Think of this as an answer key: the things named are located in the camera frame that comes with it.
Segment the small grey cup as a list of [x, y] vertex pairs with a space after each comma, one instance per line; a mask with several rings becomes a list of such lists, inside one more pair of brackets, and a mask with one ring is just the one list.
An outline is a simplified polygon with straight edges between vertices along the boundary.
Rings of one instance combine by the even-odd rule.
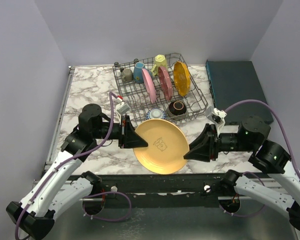
[[133, 81], [134, 77], [132, 70], [129, 68], [124, 68], [121, 72], [121, 79], [123, 83]]

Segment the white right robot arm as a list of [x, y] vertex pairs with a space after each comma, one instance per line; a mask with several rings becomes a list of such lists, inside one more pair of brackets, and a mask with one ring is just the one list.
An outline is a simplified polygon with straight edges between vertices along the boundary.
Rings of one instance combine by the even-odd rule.
[[212, 186], [212, 191], [250, 197], [281, 213], [300, 231], [300, 174], [294, 169], [292, 156], [281, 145], [267, 139], [270, 130], [255, 115], [242, 120], [236, 133], [219, 133], [215, 124], [206, 124], [189, 145], [184, 159], [210, 162], [220, 152], [251, 152], [249, 163], [280, 184], [286, 193], [258, 184], [234, 170], [228, 170]]

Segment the pale yellow mug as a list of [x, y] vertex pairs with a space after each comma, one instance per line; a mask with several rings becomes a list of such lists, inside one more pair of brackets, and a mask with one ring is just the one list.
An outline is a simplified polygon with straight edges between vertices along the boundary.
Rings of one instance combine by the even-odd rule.
[[163, 54], [158, 54], [154, 58], [154, 64], [151, 69], [153, 76], [156, 76], [158, 74], [159, 67], [165, 67], [166, 69], [168, 68], [167, 59]]

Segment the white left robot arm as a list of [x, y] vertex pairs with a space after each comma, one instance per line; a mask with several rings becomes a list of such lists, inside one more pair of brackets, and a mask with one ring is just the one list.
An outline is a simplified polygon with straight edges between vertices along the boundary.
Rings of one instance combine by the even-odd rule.
[[95, 103], [83, 107], [78, 116], [78, 125], [65, 138], [61, 150], [48, 171], [37, 185], [20, 201], [12, 201], [6, 207], [17, 230], [23, 230], [30, 238], [42, 240], [53, 228], [56, 219], [83, 197], [97, 197], [105, 192], [102, 179], [90, 171], [62, 190], [73, 172], [98, 147], [97, 140], [118, 140], [121, 149], [148, 146], [131, 123], [127, 112], [130, 105], [121, 102], [114, 111], [119, 122], [106, 116]]

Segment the beige bottom plate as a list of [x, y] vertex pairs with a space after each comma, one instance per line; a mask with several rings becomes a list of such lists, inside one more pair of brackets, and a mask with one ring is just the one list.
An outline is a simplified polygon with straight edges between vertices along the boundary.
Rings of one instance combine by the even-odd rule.
[[186, 136], [175, 124], [164, 119], [149, 119], [141, 123], [135, 132], [148, 146], [134, 148], [134, 155], [149, 171], [169, 175], [186, 165], [184, 155], [190, 147]]

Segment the orange polka dot plate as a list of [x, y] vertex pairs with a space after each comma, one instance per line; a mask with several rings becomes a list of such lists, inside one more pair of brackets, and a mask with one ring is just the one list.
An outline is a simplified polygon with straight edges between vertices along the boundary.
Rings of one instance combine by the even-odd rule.
[[191, 77], [188, 67], [185, 63], [177, 61], [173, 67], [173, 80], [178, 94], [185, 97], [191, 86]]

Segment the brown patterned bowl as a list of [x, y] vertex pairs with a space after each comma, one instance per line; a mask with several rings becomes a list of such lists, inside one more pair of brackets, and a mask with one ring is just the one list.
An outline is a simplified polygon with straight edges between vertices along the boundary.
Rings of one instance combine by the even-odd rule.
[[167, 114], [170, 117], [181, 116], [184, 115], [186, 112], [187, 112], [187, 107], [180, 100], [172, 101], [167, 108]]

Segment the grey wire dish rack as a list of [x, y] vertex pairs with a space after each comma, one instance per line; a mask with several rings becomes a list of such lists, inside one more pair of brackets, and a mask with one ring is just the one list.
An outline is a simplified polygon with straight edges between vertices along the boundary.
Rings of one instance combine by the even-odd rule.
[[191, 84], [189, 92], [186, 96], [180, 96], [178, 90], [175, 87], [173, 69], [176, 62], [180, 61], [185, 63], [183, 56], [180, 53], [168, 53], [165, 55], [167, 60], [167, 70], [171, 79], [172, 84], [172, 97], [171, 100], [166, 100], [164, 92], [161, 89], [160, 79], [158, 76], [152, 77], [153, 84], [156, 90], [156, 102], [151, 103], [149, 94], [147, 93], [146, 86], [144, 83], [136, 83], [135, 81], [125, 81], [122, 77], [122, 71], [124, 69], [134, 70], [135, 63], [141, 62], [145, 65], [145, 68], [150, 70], [155, 64], [155, 58], [149, 57], [144, 59], [134, 59], [130, 62], [119, 63], [114, 62], [112, 66], [114, 79], [118, 88], [119, 94], [126, 99], [131, 110], [129, 116], [132, 124], [138, 126], [146, 120], [147, 113], [154, 108], [163, 110], [165, 113], [168, 112], [169, 104], [173, 101], [182, 101], [186, 106], [186, 112], [179, 116], [167, 116], [166, 119], [175, 124], [184, 123], [186, 121], [194, 120], [199, 116], [202, 116], [209, 104], [204, 96], [202, 90], [195, 82], [194, 78], [191, 77]]

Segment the blue floral mug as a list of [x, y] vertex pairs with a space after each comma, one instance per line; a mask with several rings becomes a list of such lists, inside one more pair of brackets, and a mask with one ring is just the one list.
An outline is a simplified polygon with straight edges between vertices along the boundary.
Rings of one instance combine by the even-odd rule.
[[138, 84], [142, 84], [144, 82], [142, 69], [145, 69], [145, 65], [143, 62], [135, 63], [134, 70], [133, 70], [133, 79]]

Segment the red patterned glass bowl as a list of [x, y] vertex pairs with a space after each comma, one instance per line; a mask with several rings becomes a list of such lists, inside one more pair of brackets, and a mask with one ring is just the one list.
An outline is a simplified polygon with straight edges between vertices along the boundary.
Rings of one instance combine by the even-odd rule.
[[146, 114], [146, 120], [150, 119], [166, 119], [166, 113], [161, 110], [160, 108], [152, 108], [147, 114]]

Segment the plain pink round plate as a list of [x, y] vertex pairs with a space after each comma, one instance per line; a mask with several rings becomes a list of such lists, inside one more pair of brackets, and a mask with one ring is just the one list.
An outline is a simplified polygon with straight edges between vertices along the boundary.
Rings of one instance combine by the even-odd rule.
[[146, 91], [149, 95], [150, 102], [152, 104], [154, 104], [156, 102], [156, 99], [157, 99], [157, 92], [156, 92], [152, 77], [149, 74], [147, 69], [142, 68], [141, 70], [142, 70], [143, 81], [144, 81], [144, 84], [145, 84], [145, 87], [146, 87]]

